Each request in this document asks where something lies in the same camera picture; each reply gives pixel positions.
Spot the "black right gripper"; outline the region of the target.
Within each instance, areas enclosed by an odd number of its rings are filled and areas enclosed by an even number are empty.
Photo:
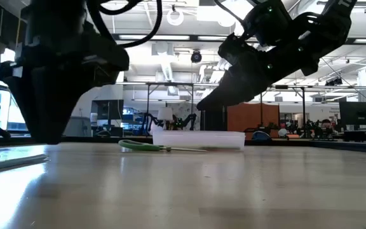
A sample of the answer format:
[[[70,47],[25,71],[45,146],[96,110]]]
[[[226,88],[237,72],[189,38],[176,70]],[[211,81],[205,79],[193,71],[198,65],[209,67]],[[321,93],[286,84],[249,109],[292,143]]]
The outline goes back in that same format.
[[[317,72],[316,45],[310,32],[269,51],[257,50],[231,34],[219,46],[218,54],[231,66],[224,72],[219,86],[196,105],[200,111],[216,111],[249,102],[268,86],[296,71],[302,71],[305,76]]]

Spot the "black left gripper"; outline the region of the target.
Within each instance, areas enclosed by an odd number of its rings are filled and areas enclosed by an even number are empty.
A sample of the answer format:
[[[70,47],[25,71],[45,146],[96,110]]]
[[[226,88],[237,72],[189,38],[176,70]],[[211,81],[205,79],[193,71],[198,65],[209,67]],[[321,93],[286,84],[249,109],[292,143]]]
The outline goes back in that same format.
[[[128,69],[126,50],[96,32],[26,31],[14,61],[0,63],[0,81],[17,102],[31,137],[57,144],[79,98]]]

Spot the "clear box with pink lid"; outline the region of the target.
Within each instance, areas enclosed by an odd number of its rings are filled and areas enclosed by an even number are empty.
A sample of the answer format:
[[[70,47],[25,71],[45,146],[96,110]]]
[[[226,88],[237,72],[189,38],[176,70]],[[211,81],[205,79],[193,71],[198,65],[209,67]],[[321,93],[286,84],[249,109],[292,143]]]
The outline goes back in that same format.
[[[163,130],[152,134],[155,145],[178,148],[223,148],[243,150],[245,133],[228,131]]]

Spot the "green-handled scissors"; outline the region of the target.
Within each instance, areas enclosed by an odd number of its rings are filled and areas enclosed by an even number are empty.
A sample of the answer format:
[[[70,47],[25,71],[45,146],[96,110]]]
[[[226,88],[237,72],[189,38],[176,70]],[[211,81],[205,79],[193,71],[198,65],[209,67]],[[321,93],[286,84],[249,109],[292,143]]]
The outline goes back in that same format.
[[[203,149],[191,149],[191,148],[176,148],[176,147],[169,147],[169,146],[162,146],[162,145],[153,145],[148,143],[142,143],[137,141],[131,141],[131,140],[120,140],[118,144],[121,147],[128,148],[131,150],[137,150],[137,151],[194,151],[194,152],[207,152]]]

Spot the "white lamp box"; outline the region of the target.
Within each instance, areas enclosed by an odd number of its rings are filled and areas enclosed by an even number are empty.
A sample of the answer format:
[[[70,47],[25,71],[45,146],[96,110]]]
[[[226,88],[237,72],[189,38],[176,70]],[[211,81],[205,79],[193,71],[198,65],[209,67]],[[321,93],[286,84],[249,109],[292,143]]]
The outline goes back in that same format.
[[[158,120],[162,121],[172,121],[173,120],[173,110],[170,107],[162,107],[158,109]]]

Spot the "orange partition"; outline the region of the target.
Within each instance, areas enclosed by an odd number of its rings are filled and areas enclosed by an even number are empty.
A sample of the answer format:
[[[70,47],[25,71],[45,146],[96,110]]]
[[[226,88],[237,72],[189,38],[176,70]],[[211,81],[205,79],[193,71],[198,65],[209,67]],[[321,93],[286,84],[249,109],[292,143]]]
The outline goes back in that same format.
[[[227,108],[227,130],[244,132],[247,128],[256,128],[261,123],[267,127],[270,123],[279,126],[279,105],[242,103]]]

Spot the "black panel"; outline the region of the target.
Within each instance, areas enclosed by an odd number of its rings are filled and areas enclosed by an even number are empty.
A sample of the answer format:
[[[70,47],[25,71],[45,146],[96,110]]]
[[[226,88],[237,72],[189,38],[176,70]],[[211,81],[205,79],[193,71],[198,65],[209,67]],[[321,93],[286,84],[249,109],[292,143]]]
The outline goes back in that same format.
[[[227,113],[221,111],[202,111],[200,116],[200,130],[226,131]]]

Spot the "black computer monitor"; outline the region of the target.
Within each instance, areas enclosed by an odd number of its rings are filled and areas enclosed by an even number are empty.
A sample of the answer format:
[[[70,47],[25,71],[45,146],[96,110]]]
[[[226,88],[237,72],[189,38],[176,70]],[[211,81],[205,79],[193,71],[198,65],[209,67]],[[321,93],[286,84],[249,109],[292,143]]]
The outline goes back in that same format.
[[[343,125],[366,125],[366,102],[339,102]]]
[[[91,102],[91,113],[98,120],[121,120],[124,100],[95,100]]]

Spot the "person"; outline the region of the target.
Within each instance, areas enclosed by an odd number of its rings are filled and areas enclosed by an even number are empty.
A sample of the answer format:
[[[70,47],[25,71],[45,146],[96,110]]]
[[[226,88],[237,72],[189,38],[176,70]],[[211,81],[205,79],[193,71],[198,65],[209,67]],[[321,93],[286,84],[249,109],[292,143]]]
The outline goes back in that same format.
[[[321,134],[329,135],[333,133],[332,123],[329,119],[324,119],[319,123]]]

